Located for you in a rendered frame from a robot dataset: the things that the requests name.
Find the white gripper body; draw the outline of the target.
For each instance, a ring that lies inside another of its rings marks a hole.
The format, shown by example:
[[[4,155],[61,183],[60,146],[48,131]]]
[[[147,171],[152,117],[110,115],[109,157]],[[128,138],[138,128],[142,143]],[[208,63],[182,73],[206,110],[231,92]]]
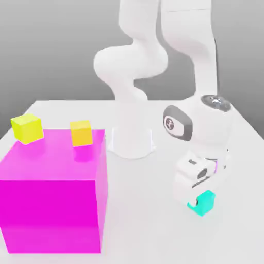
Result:
[[[174,197],[184,205],[194,205],[196,198],[210,189],[214,173],[205,172],[175,172],[173,190]]]

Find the large magenta box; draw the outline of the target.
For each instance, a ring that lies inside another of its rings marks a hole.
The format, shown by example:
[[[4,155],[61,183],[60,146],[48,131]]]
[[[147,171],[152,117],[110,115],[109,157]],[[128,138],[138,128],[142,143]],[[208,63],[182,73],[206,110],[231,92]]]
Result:
[[[0,161],[0,229],[7,251],[100,253],[108,199],[105,131],[74,147],[68,129],[16,142]]]

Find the small yellow cube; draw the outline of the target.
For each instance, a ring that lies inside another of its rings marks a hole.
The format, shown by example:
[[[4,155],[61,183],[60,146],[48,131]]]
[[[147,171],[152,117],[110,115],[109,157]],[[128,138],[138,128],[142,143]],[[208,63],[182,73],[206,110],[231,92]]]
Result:
[[[15,138],[24,145],[44,138],[41,119],[33,114],[11,118],[11,125]]]

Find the small orange cube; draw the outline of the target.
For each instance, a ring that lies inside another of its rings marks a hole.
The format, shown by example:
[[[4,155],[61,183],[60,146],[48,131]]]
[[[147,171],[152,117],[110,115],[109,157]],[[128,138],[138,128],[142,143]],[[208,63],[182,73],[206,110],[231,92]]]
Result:
[[[92,130],[88,120],[70,122],[72,144],[74,147],[91,145]]]

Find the small cyan cube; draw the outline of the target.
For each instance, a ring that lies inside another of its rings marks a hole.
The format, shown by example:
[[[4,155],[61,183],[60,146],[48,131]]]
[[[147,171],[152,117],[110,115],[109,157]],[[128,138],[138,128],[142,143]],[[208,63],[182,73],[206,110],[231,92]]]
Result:
[[[207,190],[196,198],[195,206],[191,206],[190,203],[188,203],[187,207],[193,210],[197,215],[204,216],[213,209],[215,197],[216,195],[212,191]]]

